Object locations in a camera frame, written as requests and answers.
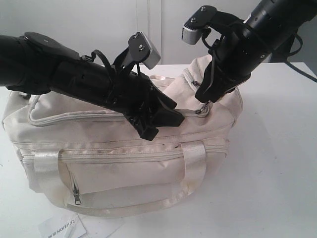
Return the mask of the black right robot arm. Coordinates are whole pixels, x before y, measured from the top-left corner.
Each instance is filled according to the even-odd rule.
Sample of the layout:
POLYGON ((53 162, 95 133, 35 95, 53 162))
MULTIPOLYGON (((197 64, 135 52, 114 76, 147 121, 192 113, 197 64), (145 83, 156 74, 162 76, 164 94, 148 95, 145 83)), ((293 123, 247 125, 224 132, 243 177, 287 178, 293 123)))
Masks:
POLYGON ((252 71, 273 54, 305 22, 317 15, 315 0, 262 0, 246 20, 205 5, 186 22, 191 30, 207 26, 221 34, 209 53, 195 97, 215 103, 248 80, 252 71))

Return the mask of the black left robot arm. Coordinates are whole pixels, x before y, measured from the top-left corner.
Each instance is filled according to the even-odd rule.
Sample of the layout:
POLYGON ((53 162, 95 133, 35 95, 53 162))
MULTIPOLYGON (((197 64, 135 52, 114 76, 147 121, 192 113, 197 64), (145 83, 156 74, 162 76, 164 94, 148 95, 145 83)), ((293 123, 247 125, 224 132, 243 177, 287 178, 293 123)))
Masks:
POLYGON ((160 56, 143 32, 110 63, 100 50, 80 55, 36 32, 0 37, 0 84, 11 91, 43 95, 51 91, 123 114, 140 138, 153 140, 160 127, 177 127, 184 116, 176 102, 141 71, 154 68, 160 56))

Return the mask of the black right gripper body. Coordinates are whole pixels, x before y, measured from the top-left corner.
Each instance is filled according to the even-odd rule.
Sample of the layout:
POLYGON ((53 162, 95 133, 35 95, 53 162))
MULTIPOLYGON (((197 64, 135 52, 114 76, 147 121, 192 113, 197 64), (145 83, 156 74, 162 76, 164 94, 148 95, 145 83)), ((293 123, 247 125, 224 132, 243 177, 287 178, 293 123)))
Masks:
POLYGON ((216 44, 211 55, 201 85, 223 88, 227 94, 247 81, 265 59, 265 45, 254 35, 231 33, 216 44))

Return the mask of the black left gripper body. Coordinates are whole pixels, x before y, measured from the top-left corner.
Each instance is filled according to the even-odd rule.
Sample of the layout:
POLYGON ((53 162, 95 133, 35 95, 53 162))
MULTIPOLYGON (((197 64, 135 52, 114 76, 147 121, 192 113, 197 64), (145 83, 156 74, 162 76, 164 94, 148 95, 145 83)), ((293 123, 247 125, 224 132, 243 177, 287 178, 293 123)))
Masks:
POLYGON ((105 69, 109 80, 104 96, 104 108, 121 113, 129 118, 138 117, 152 124, 159 108, 161 91, 143 73, 129 72, 119 77, 114 69, 105 69))

